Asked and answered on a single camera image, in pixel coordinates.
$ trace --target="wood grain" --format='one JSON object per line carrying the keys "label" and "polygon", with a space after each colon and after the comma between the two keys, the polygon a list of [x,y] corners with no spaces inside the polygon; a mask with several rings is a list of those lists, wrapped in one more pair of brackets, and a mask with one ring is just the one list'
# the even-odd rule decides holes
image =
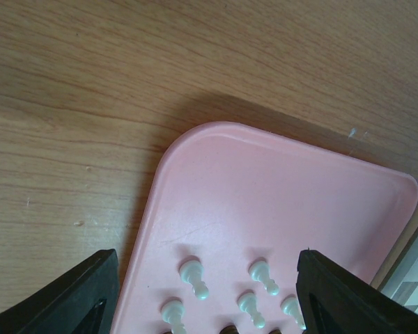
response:
{"label": "wood grain", "polygon": [[163,152],[211,120],[418,179],[418,0],[0,1],[0,312],[100,248],[122,279]]}

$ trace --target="pink tray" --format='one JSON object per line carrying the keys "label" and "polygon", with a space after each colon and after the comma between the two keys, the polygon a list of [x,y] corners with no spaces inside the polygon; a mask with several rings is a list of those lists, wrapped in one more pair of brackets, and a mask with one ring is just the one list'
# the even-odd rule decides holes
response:
{"label": "pink tray", "polygon": [[[411,217],[406,174],[244,125],[208,123],[182,135],[157,169],[112,333],[162,334],[160,308],[178,297],[189,334],[301,333],[279,306],[295,294],[299,252],[322,252],[370,282]],[[196,256],[210,296],[197,300],[178,267]],[[247,270],[259,257],[280,286],[267,294]],[[236,301],[254,290],[267,325]]]}

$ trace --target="chess piece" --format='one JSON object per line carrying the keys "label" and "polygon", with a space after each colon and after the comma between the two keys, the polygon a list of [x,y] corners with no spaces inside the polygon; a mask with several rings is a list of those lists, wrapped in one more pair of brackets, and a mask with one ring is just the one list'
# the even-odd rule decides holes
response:
{"label": "chess piece", "polygon": [[180,301],[169,301],[161,309],[162,319],[172,326],[172,334],[187,334],[181,319],[184,315],[184,305]]}
{"label": "chess piece", "polygon": [[195,296],[201,301],[209,296],[209,289],[201,280],[203,271],[203,266],[197,260],[187,261],[179,271],[181,280],[192,285]]}
{"label": "chess piece", "polygon": [[249,268],[249,275],[253,280],[263,283],[271,296],[276,296],[279,293],[279,286],[270,278],[270,265],[265,261],[253,263]]}
{"label": "chess piece", "polygon": [[290,315],[294,318],[295,323],[299,326],[300,329],[307,329],[305,326],[304,317],[299,310],[299,301],[294,296],[289,296],[281,304],[281,310],[284,311],[286,315]]}
{"label": "chess piece", "polygon": [[265,327],[265,320],[262,317],[262,314],[257,310],[257,297],[252,292],[243,294],[238,299],[238,307],[242,312],[246,312],[251,316],[251,320],[254,323],[255,327],[263,328]]}
{"label": "chess piece", "polygon": [[238,334],[237,327],[234,325],[227,326],[222,329],[220,334]]}

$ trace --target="white chess piece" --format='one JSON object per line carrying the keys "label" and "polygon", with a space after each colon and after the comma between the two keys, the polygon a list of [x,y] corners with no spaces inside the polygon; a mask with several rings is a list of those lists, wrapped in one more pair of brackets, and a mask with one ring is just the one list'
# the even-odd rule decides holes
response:
{"label": "white chess piece", "polygon": [[255,327],[263,328],[265,327],[265,320],[262,317],[262,314],[257,310],[257,297],[252,292],[243,294],[238,299],[238,307],[242,312],[246,312],[251,316],[251,320],[254,323]]}
{"label": "white chess piece", "polygon": [[299,326],[300,329],[307,329],[307,327],[305,326],[304,317],[302,316],[302,313],[299,310],[299,301],[296,297],[288,297],[284,300],[280,307],[286,315],[290,315],[295,319],[295,323]]}
{"label": "white chess piece", "polygon": [[265,261],[257,261],[249,268],[249,275],[257,282],[263,283],[271,296],[279,294],[279,286],[270,278],[270,265]]}
{"label": "white chess piece", "polygon": [[195,296],[201,301],[209,296],[209,289],[201,280],[204,268],[197,260],[190,260],[184,263],[180,268],[181,280],[192,285]]}
{"label": "white chess piece", "polygon": [[187,334],[184,325],[181,323],[184,311],[184,305],[180,301],[169,301],[162,307],[162,319],[172,325],[172,334]]}

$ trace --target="dark brown pawn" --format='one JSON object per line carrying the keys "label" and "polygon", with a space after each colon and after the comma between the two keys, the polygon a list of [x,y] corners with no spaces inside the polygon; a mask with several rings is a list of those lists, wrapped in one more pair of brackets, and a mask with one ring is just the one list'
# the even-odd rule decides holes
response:
{"label": "dark brown pawn", "polygon": [[238,332],[237,328],[234,325],[230,325],[223,328],[220,334],[238,334]]}

